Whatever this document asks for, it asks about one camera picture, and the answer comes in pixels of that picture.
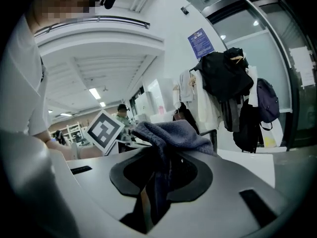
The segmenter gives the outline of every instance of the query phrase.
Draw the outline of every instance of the black slot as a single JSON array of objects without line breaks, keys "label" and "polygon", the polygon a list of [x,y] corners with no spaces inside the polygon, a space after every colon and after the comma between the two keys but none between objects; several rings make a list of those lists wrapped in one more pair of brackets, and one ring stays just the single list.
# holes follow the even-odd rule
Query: black slot
[{"label": "black slot", "polygon": [[91,169],[92,168],[89,167],[89,166],[83,166],[83,167],[80,167],[80,168],[71,169],[71,172],[73,173],[73,175],[76,175],[76,174],[80,174],[80,173],[89,171]]},{"label": "black slot", "polygon": [[241,191],[240,195],[261,228],[276,219],[276,215],[269,209],[269,207],[254,190],[248,189]]}]

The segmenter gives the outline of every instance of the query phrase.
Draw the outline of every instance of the black and white square marker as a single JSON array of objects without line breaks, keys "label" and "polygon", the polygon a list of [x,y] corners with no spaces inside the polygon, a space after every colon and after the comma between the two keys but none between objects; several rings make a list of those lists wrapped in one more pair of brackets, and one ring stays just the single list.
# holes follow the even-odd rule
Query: black and white square marker
[{"label": "black and white square marker", "polygon": [[88,126],[85,134],[88,141],[106,153],[123,128],[124,124],[101,110]]}]

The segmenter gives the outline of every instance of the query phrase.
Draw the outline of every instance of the cap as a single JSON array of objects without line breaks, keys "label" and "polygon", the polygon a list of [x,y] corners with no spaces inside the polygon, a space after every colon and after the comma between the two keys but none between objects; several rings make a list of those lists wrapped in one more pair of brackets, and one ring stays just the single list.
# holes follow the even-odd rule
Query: cap
[{"label": "cap", "polygon": [[120,105],[118,106],[118,111],[119,111],[119,110],[122,110],[122,109],[128,110],[127,107],[126,107],[124,104],[120,104]]}]

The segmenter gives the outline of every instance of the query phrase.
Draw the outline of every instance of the black jacket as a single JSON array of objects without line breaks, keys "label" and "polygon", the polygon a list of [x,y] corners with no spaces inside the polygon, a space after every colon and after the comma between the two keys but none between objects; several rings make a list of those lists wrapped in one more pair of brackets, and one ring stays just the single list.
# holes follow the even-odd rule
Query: black jacket
[{"label": "black jacket", "polygon": [[203,77],[203,88],[216,96],[220,103],[226,102],[237,95],[248,95],[253,80],[245,72],[243,59],[230,60],[240,55],[241,49],[231,48],[224,53],[212,52],[201,58],[194,70],[199,70]]}]

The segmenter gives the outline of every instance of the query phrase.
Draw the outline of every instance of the black strap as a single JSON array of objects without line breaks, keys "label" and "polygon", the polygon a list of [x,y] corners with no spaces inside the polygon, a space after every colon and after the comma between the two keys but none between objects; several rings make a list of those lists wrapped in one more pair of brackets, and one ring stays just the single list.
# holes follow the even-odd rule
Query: black strap
[{"label": "black strap", "polygon": [[261,125],[262,129],[264,129],[264,130],[266,130],[266,131],[270,131],[271,129],[273,129],[273,125],[272,125],[272,123],[271,123],[271,129],[268,129],[268,128],[263,128],[263,126],[262,126],[262,124],[261,124],[261,123],[260,123],[260,125]]}]

